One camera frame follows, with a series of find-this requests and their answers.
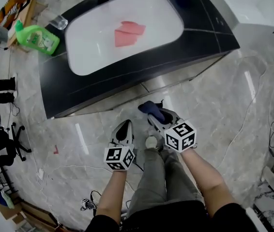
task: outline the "shoe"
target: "shoe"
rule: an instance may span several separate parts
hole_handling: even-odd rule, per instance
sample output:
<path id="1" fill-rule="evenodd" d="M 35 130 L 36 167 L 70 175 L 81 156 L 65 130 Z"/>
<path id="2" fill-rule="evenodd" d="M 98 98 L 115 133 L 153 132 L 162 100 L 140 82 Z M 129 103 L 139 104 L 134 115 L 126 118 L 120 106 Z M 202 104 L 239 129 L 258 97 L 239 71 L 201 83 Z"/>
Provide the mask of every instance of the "shoe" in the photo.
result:
<path id="1" fill-rule="evenodd" d="M 150 136 L 146 139 L 146 148 L 157 148 L 157 139 L 154 136 Z"/>
<path id="2" fill-rule="evenodd" d="M 17 73 L 14 73 L 12 78 L 15 79 L 15 90 L 17 90 Z"/>
<path id="3" fill-rule="evenodd" d="M 17 91 L 13 92 L 13 96 L 15 97 L 15 99 L 17 98 L 17 95 L 18 95 Z"/>

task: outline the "white cube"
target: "white cube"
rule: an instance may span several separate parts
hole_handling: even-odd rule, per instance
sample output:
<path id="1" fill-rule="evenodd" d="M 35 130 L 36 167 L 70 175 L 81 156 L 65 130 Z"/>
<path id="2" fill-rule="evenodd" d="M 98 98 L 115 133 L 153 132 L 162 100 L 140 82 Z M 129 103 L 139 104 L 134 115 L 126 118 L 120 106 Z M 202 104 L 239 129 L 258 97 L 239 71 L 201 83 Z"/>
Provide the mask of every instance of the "white cube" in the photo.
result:
<path id="1" fill-rule="evenodd" d="M 116 146 L 105 148 L 104 162 L 112 170 L 128 170 L 135 155 L 129 146 Z"/>
<path id="2" fill-rule="evenodd" d="M 186 120 L 164 131 L 165 145 L 183 152 L 196 143 L 196 129 Z"/>

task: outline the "green bottle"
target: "green bottle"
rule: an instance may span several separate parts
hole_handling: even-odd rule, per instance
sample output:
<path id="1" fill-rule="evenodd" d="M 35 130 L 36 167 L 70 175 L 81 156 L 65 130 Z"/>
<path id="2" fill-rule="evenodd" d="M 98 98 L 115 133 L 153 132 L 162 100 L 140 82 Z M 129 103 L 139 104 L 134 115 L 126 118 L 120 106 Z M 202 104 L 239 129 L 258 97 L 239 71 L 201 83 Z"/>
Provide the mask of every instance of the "green bottle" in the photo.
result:
<path id="1" fill-rule="evenodd" d="M 16 39 L 25 46 L 52 55 L 60 43 L 60 39 L 45 28 L 37 25 L 23 27 L 21 21 L 15 24 Z"/>

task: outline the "white sink basin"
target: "white sink basin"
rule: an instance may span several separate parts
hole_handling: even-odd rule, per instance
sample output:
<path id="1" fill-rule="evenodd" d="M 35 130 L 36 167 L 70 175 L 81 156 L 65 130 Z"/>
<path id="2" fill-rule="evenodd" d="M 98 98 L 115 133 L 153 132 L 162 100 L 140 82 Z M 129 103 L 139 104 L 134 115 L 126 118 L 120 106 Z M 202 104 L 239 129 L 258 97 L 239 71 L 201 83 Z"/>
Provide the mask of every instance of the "white sink basin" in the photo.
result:
<path id="1" fill-rule="evenodd" d="M 115 47 L 114 30 L 122 21 L 145 25 L 134 45 Z M 183 22 L 168 0 L 112 0 L 72 21 L 66 30 L 71 70 L 88 75 L 134 54 L 178 39 Z"/>

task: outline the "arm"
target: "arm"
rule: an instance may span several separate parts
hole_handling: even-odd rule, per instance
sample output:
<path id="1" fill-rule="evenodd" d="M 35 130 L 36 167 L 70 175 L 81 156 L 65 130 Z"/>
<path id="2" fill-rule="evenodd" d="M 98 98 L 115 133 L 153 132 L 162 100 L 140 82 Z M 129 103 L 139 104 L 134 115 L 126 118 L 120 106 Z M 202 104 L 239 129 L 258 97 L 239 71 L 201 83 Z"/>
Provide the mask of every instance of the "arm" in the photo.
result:
<path id="1" fill-rule="evenodd" d="M 221 174 L 193 149 L 181 153 L 182 158 L 192 173 L 202 192 L 209 215 L 229 203 L 236 203 Z"/>
<path id="2" fill-rule="evenodd" d="M 96 215 L 108 216 L 120 224 L 126 176 L 126 171 L 113 171 L 99 200 Z"/>

